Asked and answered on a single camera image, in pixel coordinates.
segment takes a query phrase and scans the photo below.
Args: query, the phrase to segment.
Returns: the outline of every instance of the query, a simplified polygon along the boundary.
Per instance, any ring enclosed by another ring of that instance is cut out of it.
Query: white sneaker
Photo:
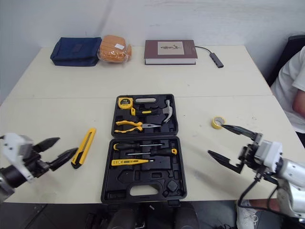
[[[249,200],[244,200],[242,205],[251,206]],[[256,210],[251,208],[240,208],[236,202],[236,212],[237,219],[236,225],[238,229],[254,229],[258,217],[256,215]]]

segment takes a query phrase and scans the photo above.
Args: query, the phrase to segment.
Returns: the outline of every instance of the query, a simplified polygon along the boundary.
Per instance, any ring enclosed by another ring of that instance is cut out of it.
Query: book
[[[196,64],[193,40],[147,40],[145,64]]]

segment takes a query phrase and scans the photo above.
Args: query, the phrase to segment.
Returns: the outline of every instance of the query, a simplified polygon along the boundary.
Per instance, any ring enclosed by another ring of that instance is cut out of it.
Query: blue pouch
[[[61,37],[51,54],[51,60],[58,66],[94,66],[99,61],[97,51],[101,41],[100,37]]]

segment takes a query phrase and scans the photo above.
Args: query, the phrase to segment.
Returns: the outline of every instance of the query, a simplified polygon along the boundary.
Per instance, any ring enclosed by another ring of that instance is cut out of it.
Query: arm
[[[297,90],[292,109],[305,118],[305,92]]]

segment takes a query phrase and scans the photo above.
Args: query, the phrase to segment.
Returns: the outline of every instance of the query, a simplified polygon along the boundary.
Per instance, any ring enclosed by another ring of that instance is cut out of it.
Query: white shirt
[[[305,133],[305,118],[292,109],[298,89],[305,91],[305,46],[282,67],[271,86],[295,131]]]

